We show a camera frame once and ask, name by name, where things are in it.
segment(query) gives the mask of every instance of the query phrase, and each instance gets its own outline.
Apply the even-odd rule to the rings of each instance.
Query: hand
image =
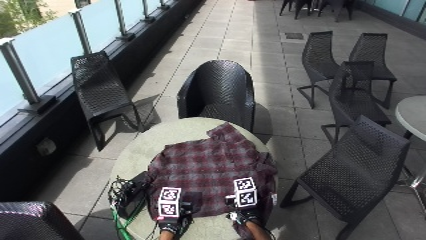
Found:
[[[181,224],[180,224],[180,219],[175,217],[159,217],[159,227],[160,227],[160,232],[163,231],[169,231],[175,235],[180,233],[181,229]]]
[[[261,217],[257,208],[237,209],[236,212],[231,214],[235,214],[235,216],[231,216],[231,219],[235,220],[240,225],[245,225],[245,223],[249,221],[256,222],[257,224],[261,223]]]

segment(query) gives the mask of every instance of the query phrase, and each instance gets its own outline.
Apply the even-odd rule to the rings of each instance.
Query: red plaid shirt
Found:
[[[159,216],[163,187],[183,189],[183,201],[193,204],[193,217],[215,216],[231,211],[225,196],[235,194],[233,180],[252,177],[257,187],[257,208],[266,220],[277,174],[269,153],[260,153],[229,123],[208,131],[208,135],[209,139],[167,145],[152,160],[148,167],[152,218]]]

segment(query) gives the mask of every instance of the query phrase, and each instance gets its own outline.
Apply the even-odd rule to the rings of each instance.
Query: patio chair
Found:
[[[317,85],[317,82],[333,79],[338,69],[332,53],[332,38],[333,31],[312,32],[304,49],[302,64],[310,79],[310,85],[300,87],[297,90],[308,99],[312,108],[316,107],[314,88],[328,94],[328,91]],[[310,96],[302,91],[304,89],[310,89]]]
[[[338,69],[329,91],[336,124],[321,126],[332,144],[338,141],[340,128],[350,126],[361,115],[381,126],[392,123],[372,96],[372,72],[373,62],[344,62]],[[336,128],[334,138],[330,127]]]
[[[104,51],[71,58],[71,65],[80,105],[96,147],[101,151],[105,147],[105,134],[99,124],[121,116],[128,126],[139,130],[140,115]],[[127,116],[129,110],[135,112],[135,124]]]
[[[0,222],[0,239],[83,240],[63,212],[49,202],[2,202]]]
[[[380,100],[376,97],[374,99],[386,109],[389,109],[392,89],[394,82],[397,81],[397,78],[386,66],[386,41],[386,33],[362,33],[358,38],[354,49],[350,52],[349,61],[374,61],[372,80],[389,81],[385,100]]]
[[[253,131],[255,105],[251,74],[229,60],[204,63],[177,94],[179,118],[216,118],[249,131]]]
[[[318,17],[321,17],[321,13],[324,8],[328,5],[332,5],[332,9],[334,11],[334,21],[338,22],[338,17],[341,15],[342,8],[345,7],[348,10],[349,20],[352,20],[352,13],[354,11],[354,3],[356,0],[322,0],[320,6]]]
[[[410,142],[361,116],[332,150],[296,179],[281,208],[314,198],[346,222],[345,240],[397,183]],[[310,196],[293,200],[298,185]]]
[[[294,15],[294,19],[297,19],[298,13],[302,10],[302,7],[305,4],[308,4],[308,16],[310,16],[310,10],[312,10],[312,1],[313,0],[284,0],[282,2],[282,6],[281,6],[281,11],[280,11],[280,16],[282,16],[282,11],[285,6],[289,4],[289,12],[292,11],[292,5],[293,2],[296,1],[296,15]]]

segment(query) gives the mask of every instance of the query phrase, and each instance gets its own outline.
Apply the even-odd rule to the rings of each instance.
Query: table top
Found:
[[[404,99],[397,105],[396,116],[413,135],[426,141],[426,96]]]
[[[153,126],[140,134],[121,152],[112,173],[111,182],[117,175],[123,179],[132,179],[139,173],[148,169],[155,156],[164,150],[164,146],[179,142],[207,139],[207,131],[224,123],[223,120],[212,118],[184,118],[173,122],[165,122]],[[258,152],[269,152],[261,140],[244,128],[232,124],[240,133],[251,140]],[[128,231],[136,239],[145,239],[155,228],[147,210],[143,210],[128,226]],[[232,221],[225,214],[215,217],[196,218],[189,226],[183,239],[240,239],[232,228]]]

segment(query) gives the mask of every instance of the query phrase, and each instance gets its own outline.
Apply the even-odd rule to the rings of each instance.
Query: glass railing panel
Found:
[[[103,50],[120,36],[115,0],[100,0],[81,9],[92,52]]]
[[[421,14],[426,0],[412,0],[405,10],[404,16],[413,21],[417,21],[418,15]]]
[[[388,10],[389,12],[401,15],[406,2],[406,0],[376,0],[374,5]]]
[[[143,0],[121,0],[125,29],[129,30],[144,19]]]
[[[72,17],[65,15],[24,32],[12,43],[42,95],[69,75],[69,58],[83,54]]]
[[[148,14],[152,14],[153,11],[160,7],[160,0],[147,0],[148,5]]]
[[[15,76],[0,53],[0,119],[2,116],[24,100],[23,91],[16,82]]]

